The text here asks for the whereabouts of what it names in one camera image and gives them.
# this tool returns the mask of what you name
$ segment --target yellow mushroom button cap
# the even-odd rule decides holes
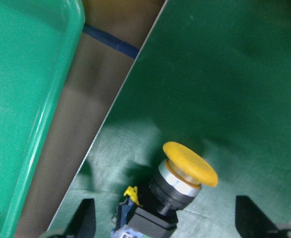
[[[173,141],[165,143],[163,151],[179,169],[195,180],[212,187],[217,185],[214,169],[194,151]]]

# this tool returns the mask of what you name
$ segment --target brown surface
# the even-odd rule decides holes
[[[84,0],[86,22],[140,47],[162,0]],[[15,238],[48,227],[133,59],[83,34],[57,106]]]

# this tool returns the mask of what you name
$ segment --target yellow plastic tab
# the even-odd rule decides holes
[[[195,180],[212,187],[217,185],[218,177],[214,169],[194,151],[173,141],[165,143],[163,151],[179,169]]]
[[[130,199],[135,204],[137,204],[138,206],[140,206],[139,200],[138,200],[138,187],[137,186],[134,186],[134,187],[129,186],[127,188],[127,190],[124,192],[124,196],[129,196]]]

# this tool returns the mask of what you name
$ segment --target blue tape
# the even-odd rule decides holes
[[[120,51],[121,53],[124,53],[131,58],[135,59],[139,53],[139,49],[137,47],[134,47],[133,45],[130,45],[129,43],[124,42],[107,32],[98,30],[95,27],[85,24],[82,31],[94,39],[104,43],[105,45],[108,45],[117,51]]]

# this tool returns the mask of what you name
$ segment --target green surface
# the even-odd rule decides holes
[[[83,21],[78,0],[0,0],[0,238],[13,236]]]
[[[107,237],[128,185],[146,181],[174,140],[219,184],[178,213],[173,237],[238,237],[235,196],[291,219],[291,0],[170,0],[130,72],[50,230],[94,197]]]

